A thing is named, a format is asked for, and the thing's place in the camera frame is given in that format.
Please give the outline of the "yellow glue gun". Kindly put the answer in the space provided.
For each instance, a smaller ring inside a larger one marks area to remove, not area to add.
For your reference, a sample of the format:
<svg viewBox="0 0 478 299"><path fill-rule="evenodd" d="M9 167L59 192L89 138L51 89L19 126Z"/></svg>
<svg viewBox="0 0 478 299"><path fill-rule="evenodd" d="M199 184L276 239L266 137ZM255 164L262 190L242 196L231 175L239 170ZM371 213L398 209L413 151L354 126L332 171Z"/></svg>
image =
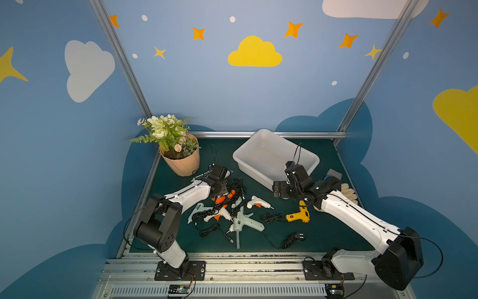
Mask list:
<svg viewBox="0 0 478 299"><path fill-rule="evenodd" d="M304 200L300 200L299 202L299 211L297 213L287 214L286 220L289 223L293 221L301 221L302 223L308 223L310 221L310 213Z"/></svg>

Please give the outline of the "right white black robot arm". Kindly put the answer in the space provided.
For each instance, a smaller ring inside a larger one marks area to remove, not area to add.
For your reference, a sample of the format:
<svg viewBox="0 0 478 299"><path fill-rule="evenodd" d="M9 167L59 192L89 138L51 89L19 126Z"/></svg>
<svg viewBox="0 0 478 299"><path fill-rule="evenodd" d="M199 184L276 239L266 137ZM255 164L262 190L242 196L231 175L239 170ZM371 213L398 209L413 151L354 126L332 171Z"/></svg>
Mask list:
<svg viewBox="0 0 478 299"><path fill-rule="evenodd" d="M285 174L286 180L273 183L276 198L303 199L342 221L373 246L370 251L330 250L321 260L325 278L364 274L380 278L395 290L407 288L424 264L420 237L415 230L401 230L354 204L342 193L342 181L335 176L313 181L305 168L293 161L286 163Z"/></svg>

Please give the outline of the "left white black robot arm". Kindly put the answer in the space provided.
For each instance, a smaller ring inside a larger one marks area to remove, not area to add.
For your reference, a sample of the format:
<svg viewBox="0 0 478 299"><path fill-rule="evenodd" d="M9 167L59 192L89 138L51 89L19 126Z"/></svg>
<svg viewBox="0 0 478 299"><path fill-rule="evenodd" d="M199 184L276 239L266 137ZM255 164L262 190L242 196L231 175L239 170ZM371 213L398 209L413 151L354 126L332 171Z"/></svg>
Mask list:
<svg viewBox="0 0 478 299"><path fill-rule="evenodd" d="M153 194L139 212L134 237L156 251L172 269L180 269L187 264L187 254L176 241L182 214L209 196L224 194L230 174L229 169L214 164L174 193Z"/></svg>

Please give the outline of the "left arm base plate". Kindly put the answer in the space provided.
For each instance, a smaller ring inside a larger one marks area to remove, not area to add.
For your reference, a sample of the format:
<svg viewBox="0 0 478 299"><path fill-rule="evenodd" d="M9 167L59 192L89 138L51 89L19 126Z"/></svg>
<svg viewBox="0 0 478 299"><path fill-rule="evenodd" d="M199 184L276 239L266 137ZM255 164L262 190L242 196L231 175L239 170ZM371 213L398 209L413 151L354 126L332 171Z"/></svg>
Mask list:
<svg viewBox="0 0 478 299"><path fill-rule="evenodd" d="M179 281L191 280L195 277L196 281L205 279L206 261L186 261L179 268L175 269L166 262L159 262L155 271L155 281Z"/></svg>

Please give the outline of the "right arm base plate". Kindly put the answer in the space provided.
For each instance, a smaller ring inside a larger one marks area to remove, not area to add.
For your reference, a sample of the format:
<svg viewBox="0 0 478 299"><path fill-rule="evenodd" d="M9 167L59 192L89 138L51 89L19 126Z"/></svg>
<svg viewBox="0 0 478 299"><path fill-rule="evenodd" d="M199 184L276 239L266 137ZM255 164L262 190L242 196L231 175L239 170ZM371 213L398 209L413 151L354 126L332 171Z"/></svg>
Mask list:
<svg viewBox="0 0 478 299"><path fill-rule="evenodd" d="M353 273L340 273L332 265L324 265L322 261L306 259L302 262L306 280L354 280Z"/></svg>

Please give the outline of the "large mint glue gun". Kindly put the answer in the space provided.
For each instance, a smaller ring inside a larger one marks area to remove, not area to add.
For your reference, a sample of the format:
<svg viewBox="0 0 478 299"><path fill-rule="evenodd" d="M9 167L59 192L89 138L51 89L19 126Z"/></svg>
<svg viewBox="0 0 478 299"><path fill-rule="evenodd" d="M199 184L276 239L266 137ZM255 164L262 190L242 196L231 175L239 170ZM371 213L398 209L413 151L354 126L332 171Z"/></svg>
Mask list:
<svg viewBox="0 0 478 299"><path fill-rule="evenodd" d="M265 230L265 227L261 222L258 222L251 218L252 215L253 213L245 214L244 207L241 207L239 211L237 212L236 217L233 218L233 221L228 230L228 233L230 232L236 233L237 249L240 249L240 233L244 227L255 229L258 232L263 232Z"/></svg>

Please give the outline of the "small white orange glue gun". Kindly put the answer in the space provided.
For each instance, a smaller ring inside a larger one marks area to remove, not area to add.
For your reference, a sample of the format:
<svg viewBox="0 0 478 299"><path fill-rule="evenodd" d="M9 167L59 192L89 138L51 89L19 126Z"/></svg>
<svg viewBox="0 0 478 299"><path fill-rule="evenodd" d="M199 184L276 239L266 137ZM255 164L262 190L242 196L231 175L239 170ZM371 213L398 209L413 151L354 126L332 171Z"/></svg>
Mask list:
<svg viewBox="0 0 478 299"><path fill-rule="evenodd" d="M251 209L254 206L265 209L274 209L274 207L270 203L257 196L252 196L251 200L246 204L246 206L248 209Z"/></svg>

